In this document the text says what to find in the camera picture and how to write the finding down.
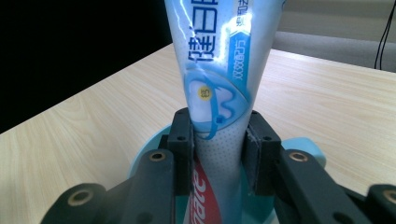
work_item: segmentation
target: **light wood surface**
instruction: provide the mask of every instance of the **light wood surface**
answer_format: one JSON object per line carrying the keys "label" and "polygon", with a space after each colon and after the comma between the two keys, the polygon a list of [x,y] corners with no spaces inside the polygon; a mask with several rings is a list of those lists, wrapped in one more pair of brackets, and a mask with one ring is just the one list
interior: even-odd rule
{"label": "light wood surface", "polygon": [[[173,45],[0,135],[0,223],[39,223],[80,183],[111,189],[186,106]],[[396,74],[272,50],[254,109],[282,139],[306,136],[339,184],[396,185]]]}

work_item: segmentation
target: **toothpaste tube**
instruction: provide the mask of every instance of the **toothpaste tube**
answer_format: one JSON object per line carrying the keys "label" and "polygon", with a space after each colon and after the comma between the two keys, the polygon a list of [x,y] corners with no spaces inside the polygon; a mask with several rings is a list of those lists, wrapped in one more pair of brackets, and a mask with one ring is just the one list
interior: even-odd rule
{"label": "toothpaste tube", "polygon": [[194,128],[185,223],[241,222],[241,150],[285,0],[164,0]]}

